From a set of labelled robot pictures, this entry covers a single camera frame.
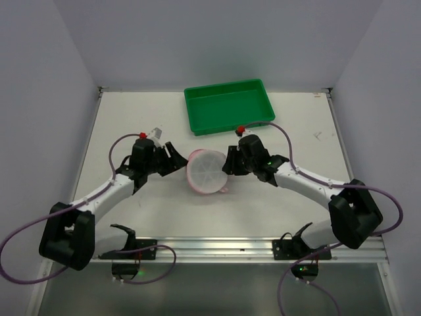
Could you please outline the white pink mesh laundry bag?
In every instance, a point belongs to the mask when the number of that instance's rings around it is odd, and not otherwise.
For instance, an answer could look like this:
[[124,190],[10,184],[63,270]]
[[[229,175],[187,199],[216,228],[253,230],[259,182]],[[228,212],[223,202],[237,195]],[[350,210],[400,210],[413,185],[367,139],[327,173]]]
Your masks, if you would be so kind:
[[219,151],[197,149],[193,151],[186,165],[187,182],[199,194],[225,192],[228,175],[222,170],[226,156]]

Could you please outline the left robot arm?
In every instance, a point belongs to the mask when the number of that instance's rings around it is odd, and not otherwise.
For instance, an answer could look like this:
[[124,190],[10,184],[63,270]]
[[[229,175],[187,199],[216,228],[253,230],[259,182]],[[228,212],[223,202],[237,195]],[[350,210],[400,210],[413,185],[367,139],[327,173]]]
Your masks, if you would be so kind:
[[66,267],[81,271],[94,257],[108,253],[133,254],[136,233],[121,224],[112,224],[104,233],[96,230],[98,222],[120,202],[134,195],[152,174],[167,176],[187,165],[171,142],[140,138],[130,155],[112,176],[90,195],[70,204],[52,206],[45,224],[39,254]]

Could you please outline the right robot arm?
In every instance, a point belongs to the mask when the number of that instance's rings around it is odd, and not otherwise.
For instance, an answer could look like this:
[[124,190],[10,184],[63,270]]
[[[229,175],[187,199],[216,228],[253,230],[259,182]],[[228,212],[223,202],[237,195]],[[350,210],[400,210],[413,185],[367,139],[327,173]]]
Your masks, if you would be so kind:
[[298,193],[325,208],[330,218],[309,223],[293,236],[294,250],[315,251],[341,243],[357,249],[382,223],[383,216],[363,182],[341,183],[327,178],[314,181],[300,174],[282,155],[271,155],[254,134],[228,148],[222,167],[228,175],[254,174],[261,182]]

